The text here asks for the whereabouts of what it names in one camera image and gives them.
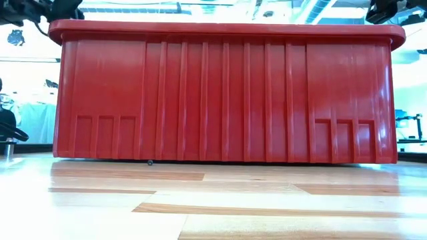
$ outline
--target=plastic storage tote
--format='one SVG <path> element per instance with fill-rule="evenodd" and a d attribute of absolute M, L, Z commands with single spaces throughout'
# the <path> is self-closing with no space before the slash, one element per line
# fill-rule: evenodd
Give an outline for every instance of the plastic storage tote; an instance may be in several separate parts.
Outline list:
<path fill-rule="evenodd" d="M 60 20 L 54 156 L 395 163 L 394 25 Z"/>

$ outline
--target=red container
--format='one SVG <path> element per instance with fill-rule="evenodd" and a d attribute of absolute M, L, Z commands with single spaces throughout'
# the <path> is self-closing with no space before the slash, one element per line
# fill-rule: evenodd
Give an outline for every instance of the red container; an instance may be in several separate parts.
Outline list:
<path fill-rule="evenodd" d="M 61 20 L 54 155 L 395 163 L 398 26 Z"/>

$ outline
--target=wooden floor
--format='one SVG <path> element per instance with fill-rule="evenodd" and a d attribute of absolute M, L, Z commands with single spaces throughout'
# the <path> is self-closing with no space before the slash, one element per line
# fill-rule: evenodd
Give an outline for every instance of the wooden floor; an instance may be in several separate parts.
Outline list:
<path fill-rule="evenodd" d="M 427 239 L 427 168 L 111 163 L 0 167 L 0 239 Z"/>

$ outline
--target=bin rim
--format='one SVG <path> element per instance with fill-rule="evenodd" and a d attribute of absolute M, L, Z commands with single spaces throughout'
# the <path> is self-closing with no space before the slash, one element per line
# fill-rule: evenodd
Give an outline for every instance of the bin rim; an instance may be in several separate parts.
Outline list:
<path fill-rule="evenodd" d="M 398 25 L 281 25 L 255 23 L 168 23 L 126 22 L 61 19 L 49 26 L 49 37 L 62 44 L 65 32 L 90 33 L 169 33 L 271 35 L 286 37 L 383 37 L 389 38 L 391 50 L 406 40 L 403 27 Z"/>

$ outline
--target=person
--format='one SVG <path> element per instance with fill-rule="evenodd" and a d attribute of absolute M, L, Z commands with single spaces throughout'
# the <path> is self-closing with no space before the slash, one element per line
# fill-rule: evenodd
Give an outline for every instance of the person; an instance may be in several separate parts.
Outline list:
<path fill-rule="evenodd" d="M 1 90 L 3 88 L 3 82 L 0 78 L 0 93 Z M 0 122 L 1 123 L 7 123 L 11 126 L 16 127 L 16 118 L 15 118 L 15 114 L 13 114 L 11 111 L 2 108 L 1 103 L 0 103 Z M 4 142 L 8 140 L 8 136 L 6 136 L 1 130 L 0 130 L 0 142 Z M 3 154 L 5 150 L 5 146 L 0 144 L 0 154 Z"/>

